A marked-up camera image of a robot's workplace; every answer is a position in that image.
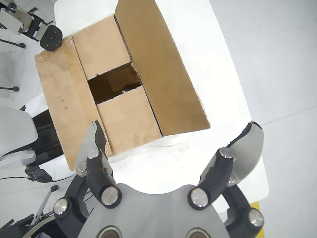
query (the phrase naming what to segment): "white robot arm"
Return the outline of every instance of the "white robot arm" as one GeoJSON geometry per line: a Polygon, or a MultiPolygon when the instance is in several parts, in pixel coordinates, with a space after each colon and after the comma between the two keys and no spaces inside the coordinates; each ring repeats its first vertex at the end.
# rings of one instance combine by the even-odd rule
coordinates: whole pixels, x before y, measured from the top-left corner
{"type": "Polygon", "coordinates": [[[39,41],[47,51],[59,48],[63,38],[59,28],[48,25],[32,12],[24,11],[14,0],[0,0],[0,28],[39,41]]]}

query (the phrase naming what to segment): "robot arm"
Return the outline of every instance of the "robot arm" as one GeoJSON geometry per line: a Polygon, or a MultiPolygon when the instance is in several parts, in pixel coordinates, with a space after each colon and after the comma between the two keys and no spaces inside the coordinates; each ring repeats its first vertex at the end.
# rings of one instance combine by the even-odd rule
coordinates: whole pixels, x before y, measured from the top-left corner
{"type": "Polygon", "coordinates": [[[243,161],[235,156],[250,152],[257,152],[252,157],[261,155],[263,137],[261,127],[249,123],[239,137],[217,150],[197,186],[150,195],[115,182],[105,155],[105,137],[98,121],[94,121],[76,159],[77,175],[65,197],[54,205],[56,221],[68,238],[256,237],[263,227],[263,216],[250,207],[236,185],[238,181],[229,181],[232,174],[242,180],[253,170],[256,159],[244,161],[247,169],[242,174],[238,168],[243,161]],[[82,201],[87,188],[98,200],[90,215],[82,201]],[[230,207],[224,224],[212,206],[221,194],[230,207]]]}
{"type": "Polygon", "coordinates": [[[26,35],[40,42],[41,47],[47,51],[59,48],[63,38],[59,28],[24,11],[14,0],[0,0],[0,28],[8,29],[15,35],[26,35]]]}

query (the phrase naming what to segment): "white chair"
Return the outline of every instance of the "white chair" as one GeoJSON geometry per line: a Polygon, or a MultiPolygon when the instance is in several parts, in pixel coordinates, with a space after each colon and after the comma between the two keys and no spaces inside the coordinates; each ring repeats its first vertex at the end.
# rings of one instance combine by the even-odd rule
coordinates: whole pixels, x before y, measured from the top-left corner
{"type": "Polygon", "coordinates": [[[10,152],[36,139],[35,125],[27,112],[0,107],[0,169],[16,168],[35,162],[33,150],[10,152]]]}
{"type": "Polygon", "coordinates": [[[36,127],[27,112],[0,107],[0,169],[21,166],[26,166],[30,180],[39,182],[75,174],[69,170],[52,122],[36,127]]]}

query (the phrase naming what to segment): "cardboard box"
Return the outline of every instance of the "cardboard box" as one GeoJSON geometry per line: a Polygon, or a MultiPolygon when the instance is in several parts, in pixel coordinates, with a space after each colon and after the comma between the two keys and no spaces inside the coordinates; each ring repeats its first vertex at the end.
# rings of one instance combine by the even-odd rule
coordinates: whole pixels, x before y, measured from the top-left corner
{"type": "Polygon", "coordinates": [[[70,169],[93,120],[103,126],[108,156],[210,128],[154,0],[119,0],[114,15],[35,62],[70,169]]]}

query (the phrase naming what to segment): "metal screw cap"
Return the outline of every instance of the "metal screw cap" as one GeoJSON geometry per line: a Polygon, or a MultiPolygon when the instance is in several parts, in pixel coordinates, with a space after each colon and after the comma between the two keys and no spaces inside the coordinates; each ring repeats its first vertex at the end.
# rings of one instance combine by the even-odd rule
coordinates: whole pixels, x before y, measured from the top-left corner
{"type": "Polygon", "coordinates": [[[92,148],[90,151],[87,153],[87,158],[88,159],[94,159],[99,155],[99,150],[96,148],[92,148]]]}
{"type": "Polygon", "coordinates": [[[59,199],[55,204],[54,204],[54,213],[55,214],[62,214],[67,210],[68,207],[68,201],[65,198],[59,199]]]}
{"type": "Polygon", "coordinates": [[[195,204],[197,207],[203,208],[208,204],[208,196],[205,191],[200,188],[192,190],[190,198],[193,204],[195,204]]]}
{"type": "Polygon", "coordinates": [[[222,147],[219,149],[219,153],[227,159],[231,159],[233,157],[232,151],[227,147],[222,147]]]}
{"type": "Polygon", "coordinates": [[[116,187],[110,186],[105,189],[101,195],[101,201],[104,205],[113,205],[119,197],[119,192],[116,187]]]}
{"type": "Polygon", "coordinates": [[[257,210],[252,208],[248,214],[250,223],[252,223],[256,227],[262,227],[264,223],[263,215],[257,210]]]}
{"type": "Polygon", "coordinates": [[[87,163],[86,162],[80,162],[77,167],[76,167],[76,171],[78,173],[84,173],[87,169],[87,163]]]}

